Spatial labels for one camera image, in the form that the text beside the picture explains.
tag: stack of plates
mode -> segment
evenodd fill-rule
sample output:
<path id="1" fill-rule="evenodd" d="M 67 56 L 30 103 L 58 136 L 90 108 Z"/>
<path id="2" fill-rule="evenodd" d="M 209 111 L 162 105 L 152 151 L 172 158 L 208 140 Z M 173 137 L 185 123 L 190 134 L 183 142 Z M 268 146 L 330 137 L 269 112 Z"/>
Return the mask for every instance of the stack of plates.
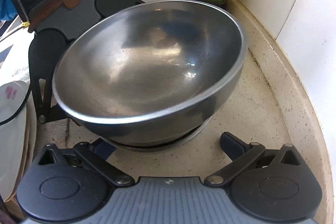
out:
<path id="1" fill-rule="evenodd" d="M 28 91 L 24 81 L 0 86 L 0 122 L 13 115 Z M 10 122 L 0 126 L 0 195 L 10 200 L 33 160 L 37 120 L 32 95 L 22 111 Z"/>

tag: bowl rim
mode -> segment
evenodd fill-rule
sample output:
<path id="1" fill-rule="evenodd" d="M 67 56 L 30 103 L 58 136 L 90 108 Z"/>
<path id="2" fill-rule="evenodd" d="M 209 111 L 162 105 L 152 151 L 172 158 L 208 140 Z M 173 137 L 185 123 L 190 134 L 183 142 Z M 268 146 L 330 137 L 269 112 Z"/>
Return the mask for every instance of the bowl rim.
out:
<path id="1" fill-rule="evenodd" d="M 196 4 L 200 4 L 200 5 L 205 5 L 205 6 L 209 6 L 211 8 L 214 8 L 220 12 L 222 12 L 223 14 L 225 14 L 227 17 L 229 17 L 237 26 L 240 36 L 241 36 L 241 49 L 238 55 L 238 58 L 236 59 L 235 63 L 233 64 L 233 66 L 231 67 L 231 69 L 218 81 L 216 82 L 214 85 L 212 85 L 211 87 L 209 87 L 208 89 L 206 89 L 205 91 L 199 93 L 198 95 L 196 95 L 195 97 L 192 97 L 186 101 L 183 101 L 177 105 L 171 106 L 171 107 L 167 107 L 165 109 L 161 109 L 158 111 L 154 111 L 154 112 L 150 112 L 150 113 L 146 113 L 143 115 L 137 115 L 137 116 L 129 116 L 129 117 L 119 117 L 119 118 L 112 118 L 112 117 L 97 117 L 97 116 L 92 116 L 92 115 L 87 115 L 81 112 L 78 112 L 74 109 L 72 109 L 71 107 L 69 107 L 68 105 L 66 105 L 63 100 L 60 98 L 58 92 L 57 92 L 57 88 L 56 88 L 56 75 L 57 75 L 57 71 L 58 71 L 58 67 L 60 66 L 61 62 L 63 61 L 64 57 L 66 56 L 66 53 L 68 52 L 68 50 L 73 47 L 73 45 L 79 41 L 83 36 L 86 35 L 86 33 L 90 32 L 96 25 L 101 24 L 102 22 L 104 22 L 105 20 L 110 19 L 111 17 L 115 17 L 117 16 L 119 13 L 122 13 L 126 10 L 130 10 L 130 9 L 134 9 L 138 6 L 144 6 L 144 5 L 150 5 L 150 4 L 154 4 L 154 3 L 167 3 L 167 2 L 189 2 L 189 3 L 196 3 Z M 105 19 L 103 19 L 102 21 L 98 22 L 97 24 L 93 25 L 91 28 L 89 28 L 86 32 L 84 32 L 81 36 L 79 36 L 71 45 L 70 47 L 63 53 L 63 55 L 61 56 L 61 58 L 59 59 L 55 70 L 54 70 L 54 74 L 53 74 L 53 78 L 52 78 L 52 90 L 53 90 L 53 94 L 55 96 L 56 101 L 58 102 L 59 106 L 65 111 L 67 112 L 70 116 L 79 119 L 81 121 L 84 122 L 90 122 L 90 123 L 99 123 L 99 124 L 126 124 L 126 123 L 135 123 L 135 122 L 144 122 L 144 121 L 148 121 L 148 120 L 152 120 L 155 118 L 159 118 L 159 117 L 163 117 L 163 116 L 168 116 L 170 114 L 179 112 L 183 109 L 186 109 L 188 107 L 191 107 L 192 105 L 195 105 L 199 102 L 202 102 L 203 100 L 207 99 L 208 97 L 212 96 L 213 94 L 215 94 L 218 90 L 220 90 L 223 86 L 225 86 L 228 82 L 230 82 L 232 80 L 233 77 L 235 77 L 239 70 L 242 68 L 243 64 L 244 64 L 244 59 L 245 59 L 245 55 L 247 52 L 247 41 L 246 41 L 246 35 L 244 30 L 242 29 L 242 27 L 240 26 L 240 24 L 237 22 L 236 18 L 230 14 L 229 12 L 225 11 L 222 8 L 219 8 L 217 6 L 208 4 L 208 3 L 204 3 L 201 1 L 196 1 L 196 0 L 165 0 L 165 1 L 156 1 L 156 2 L 148 2 L 148 3 L 142 3 L 139 5 L 135 5 L 129 8 L 126 8 L 124 10 L 121 10 Z"/>

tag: black cable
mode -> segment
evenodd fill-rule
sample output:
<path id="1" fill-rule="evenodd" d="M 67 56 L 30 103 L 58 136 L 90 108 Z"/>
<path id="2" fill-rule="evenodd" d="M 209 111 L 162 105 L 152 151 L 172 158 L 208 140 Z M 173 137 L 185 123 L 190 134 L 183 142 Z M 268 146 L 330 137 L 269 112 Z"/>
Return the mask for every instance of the black cable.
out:
<path id="1" fill-rule="evenodd" d="M 6 124 L 6 123 L 8 123 L 8 122 L 10 122 L 11 120 L 13 120 L 20 112 L 21 112 L 21 110 L 23 109 L 23 107 L 25 106 L 25 104 L 26 104 L 26 102 L 27 102 L 27 100 L 28 100 L 28 98 L 29 98 L 29 95 L 30 95 L 30 92 L 31 92 L 31 86 L 30 86 L 31 84 L 29 84 L 29 87 L 28 87 L 28 91 L 27 91 L 27 94 L 26 94 L 26 97 L 24 98 L 24 100 L 23 100 L 23 102 L 22 102 L 22 104 L 20 105 L 20 107 L 17 109 L 17 111 L 12 115 L 12 116 L 10 116 L 8 119 L 6 119 L 6 120 L 4 120 L 4 121 L 2 121 L 2 122 L 0 122 L 0 126 L 2 126 L 3 124 Z"/>

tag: gray ribbed plate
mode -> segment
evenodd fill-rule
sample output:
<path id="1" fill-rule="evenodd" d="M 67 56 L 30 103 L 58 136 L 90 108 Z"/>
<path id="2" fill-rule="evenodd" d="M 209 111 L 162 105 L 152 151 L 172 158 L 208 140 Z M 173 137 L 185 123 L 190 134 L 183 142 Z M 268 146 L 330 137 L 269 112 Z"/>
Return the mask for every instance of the gray ribbed plate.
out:
<path id="1" fill-rule="evenodd" d="M 68 40 L 76 39 L 86 30 L 97 24 L 101 19 L 95 8 L 95 0 L 81 0 L 73 9 L 64 5 L 59 6 L 36 27 L 39 32 L 43 29 L 60 30 Z"/>
<path id="2" fill-rule="evenodd" d="M 204 186 L 198 177 L 140 178 L 115 190 L 97 213 L 75 224 L 260 224 L 239 211 L 222 189 Z M 308 219 L 302 224 L 313 224 Z"/>

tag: stainless steel bowl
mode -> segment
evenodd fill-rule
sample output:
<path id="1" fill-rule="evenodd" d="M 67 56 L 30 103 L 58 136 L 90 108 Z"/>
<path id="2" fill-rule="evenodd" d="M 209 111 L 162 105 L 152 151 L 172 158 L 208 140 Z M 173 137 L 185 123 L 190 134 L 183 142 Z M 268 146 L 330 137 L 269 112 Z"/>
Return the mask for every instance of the stainless steel bowl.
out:
<path id="1" fill-rule="evenodd" d="M 247 50 L 228 12 L 191 0 L 146 3 L 99 22 L 53 76 L 59 105 L 89 130 L 127 146 L 174 141 L 231 95 Z"/>

